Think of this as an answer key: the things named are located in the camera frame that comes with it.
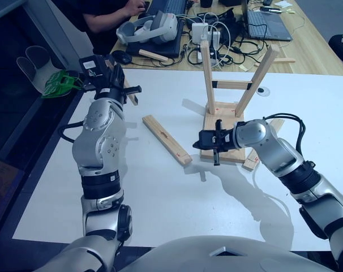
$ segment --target vr headset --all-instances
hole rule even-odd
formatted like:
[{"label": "vr headset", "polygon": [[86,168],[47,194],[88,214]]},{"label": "vr headset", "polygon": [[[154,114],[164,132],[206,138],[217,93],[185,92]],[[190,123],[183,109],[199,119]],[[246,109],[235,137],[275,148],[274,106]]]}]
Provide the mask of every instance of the vr headset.
[{"label": "vr headset", "polygon": [[155,44],[172,41],[177,36],[178,20],[172,13],[158,11],[155,16],[148,16],[135,22],[125,22],[118,29],[116,35],[122,44],[146,43],[152,40]]}]

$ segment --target paper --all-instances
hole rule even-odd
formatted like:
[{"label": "paper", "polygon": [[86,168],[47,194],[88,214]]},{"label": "paper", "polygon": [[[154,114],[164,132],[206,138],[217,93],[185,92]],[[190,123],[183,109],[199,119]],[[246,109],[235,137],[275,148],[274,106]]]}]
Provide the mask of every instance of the paper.
[{"label": "paper", "polygon": [[281,2],[277,2],[275,3],[275,6],[278,6],[278,7],[281,7],[281,8],[286,8],[286,7],[290,7],[292,6],[292,4],[290,4],[289,2],[287,1],[281,1]]}]

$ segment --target wooden desk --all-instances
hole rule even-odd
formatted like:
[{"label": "wooden desk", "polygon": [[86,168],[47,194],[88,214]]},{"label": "wooden desk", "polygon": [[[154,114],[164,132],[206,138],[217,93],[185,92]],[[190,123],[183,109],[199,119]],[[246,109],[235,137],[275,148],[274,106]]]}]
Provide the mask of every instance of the wooden desk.
[{"label": "wooden desk", "polygon": [[[333,50],[329,47],[327,42],[310,22],[310,20],[303,13],[301,8],[297,5],[295,0],[289,0],[293,5],[289,7],[296,11],[295,14],[283,13],[281,14],[282,20],[284,21],[287,29],[292,34],[293,30],[303,24],[303,18],[305,18],[305,25],[301,28],[298,28],[293,33],[293,41],[267,41],[268,44],[277,44],[278,46],[283,46],[281,48],[280,54],[277,58],[295,58],[295,63],[274,63],[269,72],[272,73],[296,73],[296,74],[321,74],[321,75],[343,75],[343,63],[335,55]],[[218,3],[218,0],[213,1],[211,8],[201,8],[200,4],[194,4],[194,12],[214,12],[220,14],[229,9]],[[234,7],[234,15],[240,16],[242,14],[241,6]],[[187,44],[189,41],[188,35],[183,35],[181,46]],[[255,43],[259,43],[262,46],[261,41],[252,40]],[[243,44],[241,49],[244,52],[250,52],[255,50],[256,47],[250,44]],[[114,50],[126,50],[126,47],[122,45],[119,41],[115,44]],[[241,62],[243,57],[235,53],[229,53],[235,62]],[[151,65],[151,61],[143,57],[133,57],[133,62],[142,64],[142,65]],[[250,58],[246,58],[244,62],[244,67],[248,71],[255,71],[256,67],[254,66],[254,61]],[[136,69],[162,69],[162,70],[184,70],[184,71],[195,71],[201,70],[201,66],[191,65],[187,62],[186,58],[176,65],[166,68],[151,68],[151,67],[142,67],[138,65],[126,65],[125,68],[136,68]],[[223,71],[243,71],[239,65],[227,65],[222,68]]]}]

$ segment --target white table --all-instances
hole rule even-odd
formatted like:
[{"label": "white table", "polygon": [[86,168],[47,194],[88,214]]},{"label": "white table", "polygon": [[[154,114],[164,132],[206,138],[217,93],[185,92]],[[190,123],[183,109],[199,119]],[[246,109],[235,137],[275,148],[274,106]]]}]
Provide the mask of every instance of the white table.
[{"label": "white table", "polygon": [[[125,74],[132,86],[143,88],[139,105],[128,103],[124,109],[128,129],[119,169],[134,228],[126,245],[156,247],[186,236],[233,235],[288,250],[329,250],[328,242],[306,226],[288,190],[263,165],[250,173],[240,164],[214,167],[199,160],[192,144],[202,129],[200,111],[207,101],[202,72],[125,70]],[[249,80],[252,75],[215,72],[213,77]],[[343,76],[267,74],[261,86],[271,94],[256,94],[245,120],[278,112],[301,117],[307,126],[302,142],[305,159],[313,160],[317,171],[343,194]],[[216,101],[238,101],[242,93],[216,90]],[[84,118],[93,94],[83,96],[70,122]],[[142,117],[148,114],[192,155],[191,165],[183,169],[144,126]],[[76,138],[79,133],[80,129],[72,129],[66,134]],[[297,134],[298,124],[290,120],[279,132],[292,145]],[[201,181],[204,172],[206,181]],[[70,243],[82,236],[81,195],[71,144],[61,140],[13,238]]]}]

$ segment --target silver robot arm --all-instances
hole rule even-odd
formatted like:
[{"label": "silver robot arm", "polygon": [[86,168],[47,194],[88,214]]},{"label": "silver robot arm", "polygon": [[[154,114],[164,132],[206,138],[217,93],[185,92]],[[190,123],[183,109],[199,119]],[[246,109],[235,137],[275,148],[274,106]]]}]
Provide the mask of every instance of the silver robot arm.
[{"label": "silver robot arm", "polygon": [[131,209],[122,205],[119,146],[126,132],[126,95],[141,92],[141,88],[123,88],[125,77],[120,65],[111,69],[100,56],[80,62],[84,74],[91,79],[86,88],[96,89],[82,133],[72,146],[82,180],[84,237],[67,246],[38,272],[112,271],[115,255],[132,233]]},{"label": "silver robot arm", "polygon": [[310,230],[319,238],[329,238],[332,254],[343,271],[343,195],[320,173],[314,163],[287,141],[278,138],[266,120],[238,122],[231,130],[202,130],[194,147],[213,149],[215,165],[218,153],[253,147],[260,161],[290,190],[301,204],[300,213]]}]

